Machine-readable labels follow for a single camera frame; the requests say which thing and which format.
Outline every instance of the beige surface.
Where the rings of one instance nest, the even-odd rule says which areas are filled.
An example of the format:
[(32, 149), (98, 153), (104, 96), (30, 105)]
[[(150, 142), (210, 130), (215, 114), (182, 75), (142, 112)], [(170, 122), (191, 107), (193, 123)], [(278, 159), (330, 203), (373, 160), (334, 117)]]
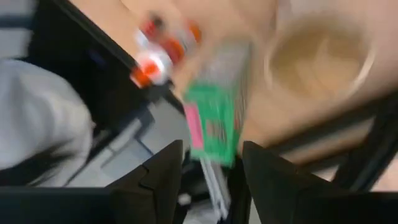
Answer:
[[(365, 84), (349, 100), (297, 101), (267, 89), (263, 58), (267, 44), (274, 34), (273, 0), (71, 0), (132, 56), (138, 51), (133, 33), (147, 11), (159, 12), (166, 18), (170, 27), (183, 17), (196, 20), (203, 29), (203, 43), (172, 76), (175, 83), (174, 93), (179, 98), (218, 40), (226, 35), (250, 36), (256, 45), (256, 52), (248, 118), (242, 139), (253, 140), (263, 146), (381, 94), (396, 86), (398, 82), (398, 1), (329, 0), (322, 6), (314, 4), (317, 2), (314, 0), (291, 1), (291, 15), (279, 14), (279, 18), (284, 18), (284, 22), (293, 16), (311, 11), (312, 8), (328, 7), (329, 11), (341, 13), (342, 18), (350, 17), (369, 30), (377, 49), (376, 61)], [(360, 138), (366, 129), (359, 128), (357, 132), (360, 133), (356, 134)], [(295, 161), (298, 157), (292, 156), (289, 159)]]

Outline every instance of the gray fabric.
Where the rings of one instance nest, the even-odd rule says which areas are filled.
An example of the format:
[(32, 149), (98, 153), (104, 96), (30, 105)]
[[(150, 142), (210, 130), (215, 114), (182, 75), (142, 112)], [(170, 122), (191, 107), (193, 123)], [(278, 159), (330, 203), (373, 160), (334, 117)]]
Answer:
[(0, 169), (61, 144), (73, 159), (56, 168), (43, 186), (63, 186), (85, 163), (92, 140), (91, 117), (62, 78), (17, 60), (0, 60)]

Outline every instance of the bottle cap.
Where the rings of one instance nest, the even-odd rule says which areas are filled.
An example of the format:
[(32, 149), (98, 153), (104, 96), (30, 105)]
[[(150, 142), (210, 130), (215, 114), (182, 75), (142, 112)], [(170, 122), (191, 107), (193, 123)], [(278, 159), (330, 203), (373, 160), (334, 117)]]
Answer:
[(156, 67), (155, 63), (147, 64), (145, 67), (139, 68), (136, 67), (130, 74), (130, 79), (133, 81), (139, 88), (144, 88), (152, 84), (151, 77), (154, 76), (154, 73), (158, 73), (159, 69)]

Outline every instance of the cup rim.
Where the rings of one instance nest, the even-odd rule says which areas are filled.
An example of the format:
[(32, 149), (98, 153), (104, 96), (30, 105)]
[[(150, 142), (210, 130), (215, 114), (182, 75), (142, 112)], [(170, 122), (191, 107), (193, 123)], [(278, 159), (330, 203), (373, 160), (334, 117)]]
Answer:
[(363, 64), (361, 66), (361, 69), (359, 70), (358, 74), (356, 75), (355, 79), (350, 81), (349, 85), (347, 88), (343, 88), (341, 90), (338, 90), (336, 95), (332, 96), (331, 98), (327, 98), (326, 100), (335, 100), (335, 101), (343, 101), (348, 98), (350, 98), (353, 94), (355, 94), (362, 84), (365, 82), (367, 79), (370, 69), (372, 68), (372, 65), (374, 63), (374, 59), (376, 57), (376, 48), (369, 38), (368, 32), (363, 26), (360, 26), (359, 24), (353, 22), (353, 21), (343, 21), (336, 15), (326, 15), (326, 16), (319, 16), (319, 15), (312, 15), (312, 16), (301, 16), (292, 22), (288, 22), (286, 26), (280, 30), (277, 31), (277, 33), (273, 36), (273, 38), (270, 41), (270, 44), (268, 46), (268, 49), (266, 50), (266, 54), (264, 57), (264, 79), (266, 82), (266, 86), (268, 89), (277, 91), (278, 95), (283, 95), (284, 97), (292, 98), (295, 100), (299, 101), (321, 101), (325, 99), (314, 99), (314, 98), (306, 98), (302, 96), (296, 96), (292, 91), (289, 89), (282, 87), (280, 83), (274, 81), (274, 75), (271, 71), (271, 60), (273, 59), (273, 56), (275, 55), (275, 52), (278, 50), (280, 47), (280, 44), (288, 37), (291, 36), (291, 34), (295, 33), (298, 31), (297, 25), (298, 24), (305, 24), (308, 22), (311, 23), (322, 23), (319, 22), (321, 19), (325, 21), (325, 19), (331, 20), (333, 24), (339, 24), (343, 25), (345, 27), (355, 27), (358, 31), (360, 31), (361, 36), (363, 37), (364, 43), (367, 46), (367, 54), (365, 55), (365, 58), (363, 60)]

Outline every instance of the black metal edge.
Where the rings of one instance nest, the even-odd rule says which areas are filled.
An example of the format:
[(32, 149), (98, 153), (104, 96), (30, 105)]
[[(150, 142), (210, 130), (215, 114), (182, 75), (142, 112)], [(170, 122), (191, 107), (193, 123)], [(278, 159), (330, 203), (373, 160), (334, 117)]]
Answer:
[(312, 127), (304, 127), (301, 131), (293, 133), (292, 135), (271, 144), (267, 147), (267, 150), (272, 150), (275, 153), (281, 154), (318, 141), (329, 134), (333, 134), (372, 118), (383, 107), (383, 105), (386, 105), (394, 98), (398, 98), (398, 91), (393, 91), (379, 98), (372, 99), (361, 106), (337, 114)]
[(352, 191), (367, 192), (398, 151), (398, 100), (383, 107), (365, 141), (339, 166), (333, 183)]
[(101, 30), (93, 21), (87, 18), (73, 3), (68, 0), (41, 0), (53, 1), (65, 14), (86, 30), (92, 38), (103, 45), (111, 54), (122, 61), (125, 66), (132, 68), (136, 61), (125, 50), (123, 50), (112, 38)]

